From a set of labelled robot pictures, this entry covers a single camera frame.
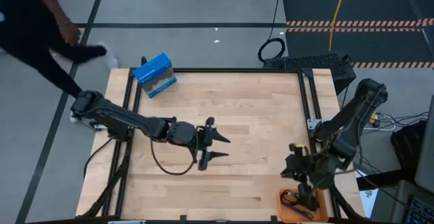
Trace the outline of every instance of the white sneaker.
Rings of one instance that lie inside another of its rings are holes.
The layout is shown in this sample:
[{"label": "white sneaker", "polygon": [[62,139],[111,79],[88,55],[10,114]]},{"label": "white sneaker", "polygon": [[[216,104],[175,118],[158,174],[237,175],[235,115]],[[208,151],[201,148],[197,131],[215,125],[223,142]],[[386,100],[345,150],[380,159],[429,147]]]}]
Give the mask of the white sneaker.
[{"label": "white sneaker", "polygon": [[103,42],[98,43],[98,45],[103,46],[107,50],[107,53],[106,53],[106,56],[105,56],[107,66],[110,69],[117,69],[117,68],[119,68],[119,62],[117,61],[117,58],[115,57],[115,55],[113,55],[113,53],[111,52],[111,49],[105,43],[103,43]]},{"label": "white sneaker", "polygon": [[70,112],[71,112],[71,114],[69,115],[69,121],[70,121],[71,123],[77,123],[77,122],[78,122],[78,119],[77,119],[76,117],[74,117],[74,114],[73,114],[72,111],[70,111]]}]

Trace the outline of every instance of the blue box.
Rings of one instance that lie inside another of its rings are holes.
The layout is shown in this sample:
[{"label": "blue box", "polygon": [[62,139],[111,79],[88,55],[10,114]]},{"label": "blue box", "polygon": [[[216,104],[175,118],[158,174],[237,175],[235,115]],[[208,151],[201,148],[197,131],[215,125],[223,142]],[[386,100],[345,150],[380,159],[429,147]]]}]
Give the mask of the blue box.
[{"label": "blue box", "polygon": [[149,98],[176,82],[172,62],[164,53],[135,69],[133,75]]}]

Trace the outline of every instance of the orange and black striped tape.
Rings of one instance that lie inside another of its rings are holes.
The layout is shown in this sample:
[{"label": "orange and black striped tape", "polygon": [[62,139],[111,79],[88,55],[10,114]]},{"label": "orange and black striped tape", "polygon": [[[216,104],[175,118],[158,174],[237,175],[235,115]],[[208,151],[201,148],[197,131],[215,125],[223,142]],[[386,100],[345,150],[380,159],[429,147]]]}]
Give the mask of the orange and black striped tape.
[{"label": "orange and black striped tape", "polygon": [[[288,28],[286,32],[288,33],[294,33],[294,32],[330,32],[331,29],[329,28]],[[416,28],[353,28],[353,29],[342,29],[337,28],[334,29],[334,32],[420,32],[420,29]]]},{"label": "orange and black striped tape", "polygon": [[434,68],[434,62],[354,62],[354,68]]},{"label": "orange and black striped tape", "polygon": [[[423,19],[423,20],[412,20],[412,21],[404,21],[404,20],[395,20],[395,21],[387,21],[387,20],[350,20],[350,21],[336,21],[335,26],[343,26],[343,27],[418,27],[418,26],[426,26],[429,23],[433,23],[434,19]],[[288,26],[331,26],[332,21],[322,20],[322,21],[312,21],[312,20],[298,20],[298,21],[288,21],[286,23]]]}]

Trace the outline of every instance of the wooden tabletop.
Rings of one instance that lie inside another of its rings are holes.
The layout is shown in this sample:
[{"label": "wooden tabletop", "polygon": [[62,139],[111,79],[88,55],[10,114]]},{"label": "wooden tabletop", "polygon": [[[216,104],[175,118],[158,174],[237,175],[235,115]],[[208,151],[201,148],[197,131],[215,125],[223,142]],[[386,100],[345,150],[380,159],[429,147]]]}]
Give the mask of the wooden tabletop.
[{"label": "wooden tabletop", "polygon": [[[106,98],[122,105],[128,69],[113,70]],[[339,111],[329,70],[314,70],[323,118]],[[297,74],[290,73],[177,73],[178,82],[149,99],[142,93],[139,114],[173,117],[196,126],[215,117],[218,131],[232,143],[214,142],[210,150],[230,156],[212,160],[208,169],[197,165],[186,175],[170,176],[158,169],[150,154],[149,139],[134,135],[122,219],[269,221],[277,214],[277,193],[296,188],[292,179],[282,179],[290,143],[308,145],[307,129]],[[133,85],[132,101],[136,82]],[[306,83],[310,99],[309,83]],[[95,136],[92,151],[106,140]],[[83,214],[106,186],[114,143],[90,162],[77,214]],[[170,171],[187,168],[191,156],[185,148],[155,143],[159,161]],[[336,186],[348,203],[363,215],[363,206],[353,172],[336,176]],[[111,212],[117,189],[113,192]],[[333,216],[330,195],[327,209]]]}]

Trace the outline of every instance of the gray floor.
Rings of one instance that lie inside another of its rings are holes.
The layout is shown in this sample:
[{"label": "gray floor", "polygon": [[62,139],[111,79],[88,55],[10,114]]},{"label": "gray floor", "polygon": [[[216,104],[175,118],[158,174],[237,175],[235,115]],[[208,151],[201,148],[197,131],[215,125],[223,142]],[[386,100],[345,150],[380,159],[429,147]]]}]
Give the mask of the gray floor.
[{"label": "gray floor", "polygon": [[[85,23],[94,0],[60,0],[74,22]],[[97,23],[270,22],[275,0],[102,0]],[[280,3],[277,21],[284,22]],[[260,67],[256,53],[269,29],[93,29],[88,43],[113,47],[122,67],[137,67],[140,57],[165,52],[175,67]],[[284,30],[276,29],[274,36]],[[273,54],[277,47],[270,47]],[[58,58],[66,70],[71,64]],[[9,56],[0,56],[0,217],[14,223],[52,122],[60,91],[34,70]],[[426,111],[434,94],[432,69],[357,69],[357,81],[370,77],[387,84],[389,101],[381,112],[394,116]],[[109,70],[102,60],[79,67],[75,79],[84,89],[105,91]],[[347,99],[352,97],[355,81]],[[389,142],[390,132],[363,136],[364,155],[380,170],[399,164]],[[64,111],[47,165],[27,221],[71,218],[82,185],[82,170],[93,134],[71,124]],[[380,195],[380,203],[390,201]],[[384,208],[374,218],[386,220]]]}]

